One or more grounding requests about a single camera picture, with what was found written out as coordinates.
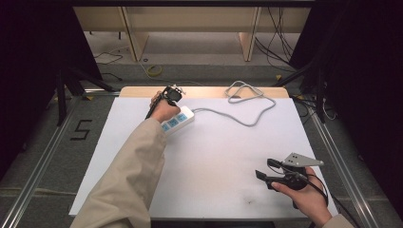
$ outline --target hand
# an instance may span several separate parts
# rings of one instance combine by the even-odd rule
[[[306,167],[306,173],[314,175],[315,171],[311,167]],[[308,180],[316,185],[320,190],[323,190],[323,186],[320,181],[312,176],[308,176]],[[332,218],[326,201],[323,196],[311,185],[307,185],[299,191],[295,191],[284,184],[277,182],[272,183],[273,188],[279,192],[290,197],[297,205],[299,210],[311,219],[316,226],[322,227],[328,220]]]
[[[161,91],[158,91],[157,94],[151,99],[152,106],[153,103],[156,102],[157,98],[160,96]],[[152,112],[150,118],[157,120],[158,122],[162,123],[164,121],[170,120],[172,117],[177,115],[181,112],[181,109],[177,106],[169,105],[166,99],[162,99],[157,106],[155,107],[154,111]]]

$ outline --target power strip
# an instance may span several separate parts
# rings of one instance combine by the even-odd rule
[[[170,135],[195,120],[195,114],[187,106],[181,107],[181,112],[171,120],[161,123],[166,135]]]

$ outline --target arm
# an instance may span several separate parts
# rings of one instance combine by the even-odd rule
[[[314,175],[315,171],[311,167],[306,167],[306,173]],[[323,190],[322,184],[315,177],[309,176],[309,181]],[[332,218],[332,215],[327,208],[325,199],[312,186],[307,185],[305,188],[299,191],[295,191],[286,185],[277,182],[273,182],[272,186],[279,192],[290,197],[296,203],[299,210],[309,219],[311,219],[317,227],[353,227],[341,215]]]
[[[161,122],[179,113],[161,101],[142,122],[89,193],[71,227],[150,227],[148,208],[163,170]]]

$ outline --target beige jacket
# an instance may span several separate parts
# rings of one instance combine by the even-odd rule
[[[71,227],[150,227],[148,209],[163,170],[166,136],[149,118],[129,136],[89,193]],[[325,228],[349,227],[343,216]]]

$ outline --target white tabletop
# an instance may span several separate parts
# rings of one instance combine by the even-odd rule
[[[300,219],[291,200],[258,180],[255,170],[269,170],[267,159],[284,160],[291,153],[314,158],[291,99],[246,127],[212,112],[197,112],[195,121],[170,135],[165,165],[150,207],[153,219]],[[70,210],[75,216],[87,194],[104,174],[128,135],[148,111],[149,98],[116,98]],[[178,105],[208,107],[252,123],[270,102],[256,99],[229,104],[226,99],[182,99]],[[323,180],[320,170],[314,167]],[[329,199],[329,209],[337,214]]]

